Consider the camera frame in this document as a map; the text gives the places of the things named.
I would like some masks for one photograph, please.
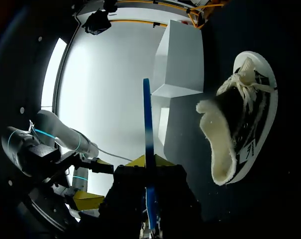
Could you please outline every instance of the white wall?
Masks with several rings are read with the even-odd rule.
[[[94,36],[81,28],[71,48],[62,78],[59,105],[61,121],[85,134],[101,149],[135,159],[145,153],[142,80],[152,78],[154,58],[164,33],[142,23],[113,23]],[[154,100],[154,119],[160,104]],[[155,151],[163,147],[155,137]],[[100,153],[114,164],[127,161]],[[106,195],[112,175],[89,173],[88,192]]]

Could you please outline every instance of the white box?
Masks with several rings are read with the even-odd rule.
[[[202,93],[203,73],[201,31],[170,20],[155,56],[152,95],[173,98]]]

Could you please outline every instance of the shoelace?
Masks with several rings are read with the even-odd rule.
[[[273,92],[274,88],[267,85],[258,84],[245,77],[245,72],[234,73],[230,76],[223,85],[218,89],[216,95],[220,95],[227,91],[230,87],[236,87],[239,90],[239,93],[243,99],[244,107],[249,106],[249,113],[253,111],[253,103],[256,101],[256,92],[258,90],[264,92]]]

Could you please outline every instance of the sneaker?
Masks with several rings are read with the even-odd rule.
[[[198,103],[217,185],[238,182],[249,172],[272,127],[277,105],[274,73],[260,54],[251,51],[235,58],[233,75],[212,100]]]

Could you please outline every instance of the shoe sole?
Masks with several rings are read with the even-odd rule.
[[[265,60],[265,58],[263,56],[261,56],[260,54],[258,54],[256,52],[244,51],[244,52],[241,52],[239,55],[237,55],[237,57],[235,58],[235,61],[234,61],[234,65],[233,65],[233,72],[235,72],[238,68],[240,68],[242,66],[243,62],[245,61],[245,59],[247,57],[250,57],[253,60],[253,62],[255,64],[255,69],[260,74],[269,78],[270,86],[273,88],[277,87],[274,72],[273,72],[270,64],[267,62],[267,60]],[[270,105],[269,105],[268,115],[267,115],[267,118],[265,121],[264,129],[260,136],[259,142],[255,146],[254,157],[251,158],[250,160],[248,160],[245,163],[245,165],[243,166],[243,168],[240,170],[240,172],[228,183],[236,183],[236,182],[240,181],[247,175],[247,173],[252,168],[259,152],[262,149],[262,146],[266,140],[266,137],[268,136],[270,129],[273,125],[277,108],[278,108],[278,90],[275,90],[274,92],[271,93],[271,96],[270,96]]]

